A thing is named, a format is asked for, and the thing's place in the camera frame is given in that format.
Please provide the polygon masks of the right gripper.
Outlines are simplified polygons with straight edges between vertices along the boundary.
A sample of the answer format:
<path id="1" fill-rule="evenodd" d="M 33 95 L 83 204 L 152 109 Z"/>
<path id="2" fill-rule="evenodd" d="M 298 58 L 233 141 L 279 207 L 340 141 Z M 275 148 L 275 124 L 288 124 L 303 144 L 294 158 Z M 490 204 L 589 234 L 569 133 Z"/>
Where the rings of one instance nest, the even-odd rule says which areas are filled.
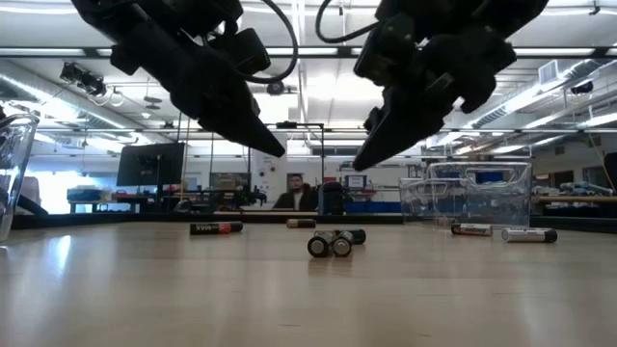
<path id="1" fill-rule="evenodd" d="M 435 135 L 461 98 L 470 113 L 496 87 L 496 74 L 516 61 L 512 45 L 488 28 L 439 34 L 397 70 L 363 126 L 368 137 L 354 162 L 366 170 Z"/>

